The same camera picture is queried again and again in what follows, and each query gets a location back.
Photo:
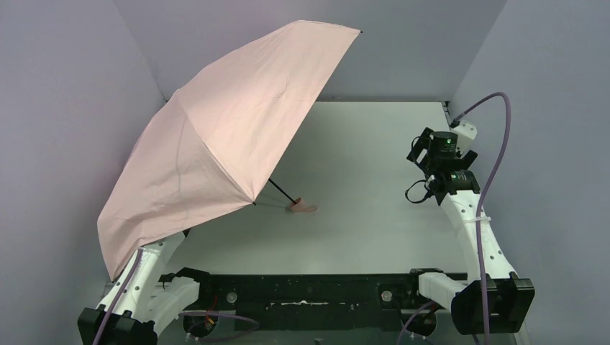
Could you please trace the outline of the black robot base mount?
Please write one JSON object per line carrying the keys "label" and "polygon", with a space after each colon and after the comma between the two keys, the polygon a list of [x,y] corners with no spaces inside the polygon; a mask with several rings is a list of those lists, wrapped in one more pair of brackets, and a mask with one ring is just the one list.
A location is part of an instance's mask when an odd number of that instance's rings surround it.
{"label": "black robot base mount", "polygon": [[188,339],[200,342],[246,341],[277,331],[382,331],[430,336],[452,329],[448,310],[416,291],[416,275],[228,275],[183,268],[163,274],[162,289],[187,277],[199,284],[199,296],[184,316]]}

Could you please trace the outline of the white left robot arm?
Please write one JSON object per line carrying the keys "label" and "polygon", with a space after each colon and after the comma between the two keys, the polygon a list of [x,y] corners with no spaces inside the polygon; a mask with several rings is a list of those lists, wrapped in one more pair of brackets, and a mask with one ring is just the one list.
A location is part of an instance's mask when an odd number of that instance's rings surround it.
{"label": "white left robot arm", "polygon": [[84,308],[77,325],[84,344],[157,344],[158,336],[199,297],[190,277],[158,289],[163,270],[186,238],[181,231],[140,247],[95,308]]}

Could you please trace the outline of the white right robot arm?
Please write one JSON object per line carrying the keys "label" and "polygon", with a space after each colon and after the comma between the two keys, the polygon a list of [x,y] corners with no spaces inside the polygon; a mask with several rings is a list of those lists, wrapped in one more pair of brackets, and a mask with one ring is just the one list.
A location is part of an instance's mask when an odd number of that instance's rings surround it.
{"label": "white right robot arm", "polygon": [[532,304],[534,285],[518,276],[501,251],[469,169],[477,154],[459,152],[459,138],[454,131],[427,127],[406,157],[424,174],[424,197],[435,199],[449,218],[467,268],[465,282],[441,270],[417,269],[417,292],[449,310],[462,335],[515,334]]}

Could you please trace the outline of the pink folding umbrella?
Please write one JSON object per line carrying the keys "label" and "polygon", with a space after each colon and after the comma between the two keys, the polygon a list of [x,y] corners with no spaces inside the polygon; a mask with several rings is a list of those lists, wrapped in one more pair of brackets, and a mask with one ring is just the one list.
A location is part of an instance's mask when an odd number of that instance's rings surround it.
{"label": "pink folding umbrella", "polygon": [[110,278],[139,247],[252,205],[359,34],[298,20],[177,89],[144,128],[98,217]]}

